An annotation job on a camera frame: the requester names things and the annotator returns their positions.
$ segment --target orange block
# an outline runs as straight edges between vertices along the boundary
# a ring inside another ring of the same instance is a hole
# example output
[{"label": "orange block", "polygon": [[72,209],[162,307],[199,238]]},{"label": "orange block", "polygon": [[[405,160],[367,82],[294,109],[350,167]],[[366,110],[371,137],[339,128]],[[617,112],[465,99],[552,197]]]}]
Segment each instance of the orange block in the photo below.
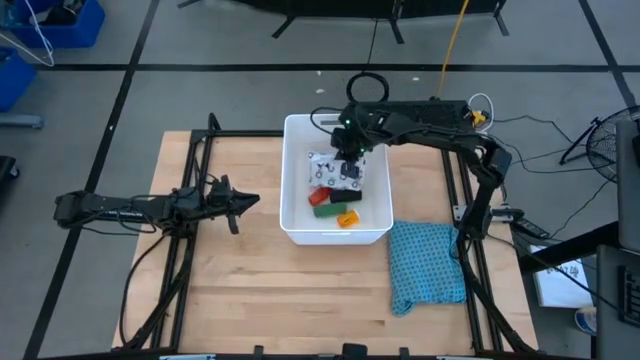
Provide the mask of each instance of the orange block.
[{"label": "orange block", "polygon": [[338,216],[338,225],[343,229],[359,223],[360,218],[355,210],[349,210],[346,214]]}]

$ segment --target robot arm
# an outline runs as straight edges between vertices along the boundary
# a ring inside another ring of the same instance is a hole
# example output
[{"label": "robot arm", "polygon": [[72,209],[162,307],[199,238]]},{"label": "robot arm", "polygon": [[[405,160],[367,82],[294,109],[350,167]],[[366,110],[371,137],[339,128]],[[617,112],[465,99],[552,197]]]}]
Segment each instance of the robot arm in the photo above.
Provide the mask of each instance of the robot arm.
[{"label": "robot arm", "polygon": [[224,175],[215,179],[206,196],[195,187],[174,189],[172,194],[149,197],[114,198],[84,191],[71,192],[56,199],[53,216],[64,229],[83,226],[95,220],[150,224],[163,233],[182,237],[188,225],[204,219],[226,216],[232,234],[238,233],[236,216],[260,200],[231,188]]},{"label": "robot arm", "polygon": [[357,160],[379,144],[411,143],[460,154],[480,187],[458,228],[482,239],[491,222],[491,196],[504,180],[511,154],[477,133],[472,116],[464,101],[350,104],[340,114],[344,128],[334,129],[331,145],[337,148],[337,157],[347,161]]}]

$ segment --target wooden tabletop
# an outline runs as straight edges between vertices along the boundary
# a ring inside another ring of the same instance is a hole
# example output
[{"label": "wooden tabletop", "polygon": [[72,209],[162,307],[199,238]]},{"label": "wooden tabletop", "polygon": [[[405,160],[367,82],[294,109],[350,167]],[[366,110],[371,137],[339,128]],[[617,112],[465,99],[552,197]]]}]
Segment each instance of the wooden tabletop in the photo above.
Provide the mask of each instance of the wooden tabletop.
[{"label": "wooden tabletop", "polygon": [[[151,193],[179,186],[188,139],[188,132],[165,133]],[[239,235],[229,233],[226,219],[200,223],[180,352],[251,353],[254,345],[264,345],[272,354],[340,353],[343,343],[355,342],[366,344],[369,354],[397,354],[399,347],[409,347],[412,355],[472,354],[464,304],[419,305],[403,318],[391,315],[386,236],[369,246],[333,247],[297,246],[287,237],[278,214],[281,148],[282,138],[214,139],[209,172],[229,175],[232,186],[261,200],[239,220]],[[396,219],[452,222],[439,150],[390,148],[389,167]],[[511,241],[507,225],[494,224],[489,233]],[[157,237],[140,236],[135,258]],[[164,241],[133,276],[128,337],[158,301],[168,245]],[[496,305],[537,347],[515,251],[490,239],[484,248]],[[490,349],[486,313],[477,303],[484,347]],[[170,328],[165,326],[165,343]]]}]

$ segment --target white box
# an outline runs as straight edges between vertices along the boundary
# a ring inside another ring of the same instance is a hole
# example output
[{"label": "white box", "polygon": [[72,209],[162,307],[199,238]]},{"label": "white box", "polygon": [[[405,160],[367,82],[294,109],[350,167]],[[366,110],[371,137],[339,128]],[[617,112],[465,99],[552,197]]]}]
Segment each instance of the white box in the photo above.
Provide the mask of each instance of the white box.
[{"label": "white box", "polygon": [[[327,131],[340,126],[337,114],[314,115]],[[309,115],[289,115],[284,122],[282,178],[280,181],[280,227],[298,245],[369,245],[393,226],[391,181],[386,146],[365,154],[367,164],[362,201],[349,203],[360,224],[341,229],[335,218],[319,219],[309,204],[308,151],[336,152],[331,136],[316,129]]]}]

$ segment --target blue bin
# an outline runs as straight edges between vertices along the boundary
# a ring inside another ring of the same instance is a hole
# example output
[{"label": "blue bin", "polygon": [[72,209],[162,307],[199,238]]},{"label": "blue bin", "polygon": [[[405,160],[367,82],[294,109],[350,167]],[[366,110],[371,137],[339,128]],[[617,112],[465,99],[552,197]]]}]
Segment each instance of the blue bin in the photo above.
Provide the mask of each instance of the blue bin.
[{"label": "blue bin", "polygon": [[[24,0],[18,0],[17,4],[22,3]],[[51,7],[51,3],[60,3],[62,0],[45,0],[49,2],[48,6],[42,9],[42,4],[38,3],[38,10],[34,7],[34,11],[42,12]],[[29,2],[32,6],[35,6],[35,1]],[[5,28],[11,30],[11,32],[22,43],[30,48],[43,48],[44,44],[40,35],[36,32],[33,25],[29,24],[29,9],[27,8],[28,15],[22,19],[18,18],[18,15],[22,14],[21,7],[17,6],[14,11],[15,18],[18,20],[16,24],[9,24]],[[40,26],[42,34],[49,40],[51,46],[54,48],[81,48],[91,47],[96,43],[98,39],[98,33],[104,22],[104,10],[98,4],[97,0],[86,0],[84,6],[78,14],[76,23],[71,26]]]},{"label": "blue bin", "polygon": [[29,87],[36,70],[12,48],[0,46],[0,112],[9,111]]}]

